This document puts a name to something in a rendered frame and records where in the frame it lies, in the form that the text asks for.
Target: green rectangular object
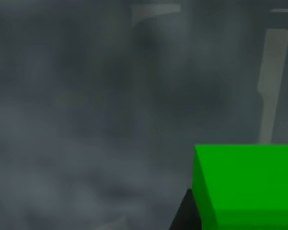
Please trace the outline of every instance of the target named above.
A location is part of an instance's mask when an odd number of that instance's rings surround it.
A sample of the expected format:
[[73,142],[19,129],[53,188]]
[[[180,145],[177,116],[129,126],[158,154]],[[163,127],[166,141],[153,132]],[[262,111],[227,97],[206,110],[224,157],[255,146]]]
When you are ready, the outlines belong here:
[[204,230],[288,229],[288,145],[195,145]]

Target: green cube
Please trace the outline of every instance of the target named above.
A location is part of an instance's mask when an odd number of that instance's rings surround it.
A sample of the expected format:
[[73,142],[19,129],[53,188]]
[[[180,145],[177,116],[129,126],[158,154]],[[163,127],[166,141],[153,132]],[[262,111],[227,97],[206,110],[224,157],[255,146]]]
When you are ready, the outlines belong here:
[[196,145],[203,230],[288,229],[288,145]]

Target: dark shape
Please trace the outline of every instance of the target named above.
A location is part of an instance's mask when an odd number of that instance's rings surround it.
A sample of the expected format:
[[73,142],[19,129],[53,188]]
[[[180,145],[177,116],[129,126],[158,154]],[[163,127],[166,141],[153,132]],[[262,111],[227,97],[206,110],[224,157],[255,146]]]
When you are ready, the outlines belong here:
[[202,223],[191,189],[188,189],[169,230],[201,230]]

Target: green block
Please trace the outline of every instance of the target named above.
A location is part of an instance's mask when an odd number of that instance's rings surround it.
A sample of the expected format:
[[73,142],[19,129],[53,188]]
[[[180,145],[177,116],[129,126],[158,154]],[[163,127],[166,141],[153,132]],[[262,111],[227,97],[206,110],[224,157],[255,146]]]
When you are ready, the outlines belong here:
[[196,145],[204,230],[288,229],[288,145]]

